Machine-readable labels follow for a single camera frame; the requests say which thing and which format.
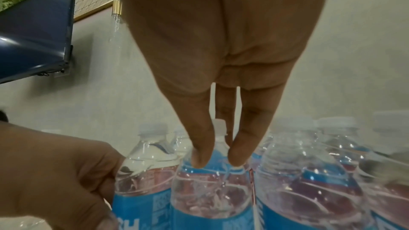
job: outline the gold frame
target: gold frame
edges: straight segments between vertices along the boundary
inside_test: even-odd
[[[113,6],[113,3],[114,3],[114,0],[110,0],[107,3],[101,5],[101,6],[95,8],[93,10],[90,10],[90,11],[88,11],[86,13],[78,15],[78,16],[74,17],[74,22],[81,21],[81,20],[83,20],[83,19],[85,19],[87,17],[90,17],[90,16],[92,16],[92,15],[94,15],[96,13],[99,13],[99,12],[105,10],[105,9],[108,9],[108,8]]]

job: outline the hand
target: hand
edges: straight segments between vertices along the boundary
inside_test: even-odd
[[[123,0],[124,16],[155,80],[192,139],[193,165],[210,159],[216,117],[229,160],[241,165],[263,138],[325,0]],[[232,142],[236,87],[242,115]]]
[[[36,216],[61,230],[118,229],[104,199],[112,202],[124,158],[109,144],[3,122],[0,136],[0,216]]]

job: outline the blue bottle label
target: blue bottle label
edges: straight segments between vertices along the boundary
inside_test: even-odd
[[[114,196],[119,230],[170,230],[170,189],[144,196]]]
[[[371,212],[371,214],[374,217],[379,230],[408,230],[408,228],[404,228],[400,225],[397,225],[394,222],[378,215],[373,211]]]
[[[208,219],[185,214],[171,206],[172,230],[254,230],[253,207],[230,218]]]
[[[290,229],[318,230],[318,228],[308,226],[306,224],[301,224],[299,222],[293,221],[274,212],[269,207],[264,205],[258,198],[256,203],[259,214],[260,226],[261,229],[263,230],[290,230]],[[375,226],[366,227],[365,230],[376,230],[376,227]]]

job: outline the gray wall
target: gray wall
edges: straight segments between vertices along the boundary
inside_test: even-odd
[[[328,0],[277,115],[353,115],[372,144],[373,111],[409,108],[407,3]],[[0,85],[0,106],[13,123],[108,141],[124,154],[136,143],[140,122],[173,127],[178,119],[129,35],[121,55],[109,44],[110,23],[106,10],[75,24],[70,75]]]

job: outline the television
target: television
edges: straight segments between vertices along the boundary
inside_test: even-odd
[[[0,84],[68,68],[75,0],[23,0],[0,12]]]

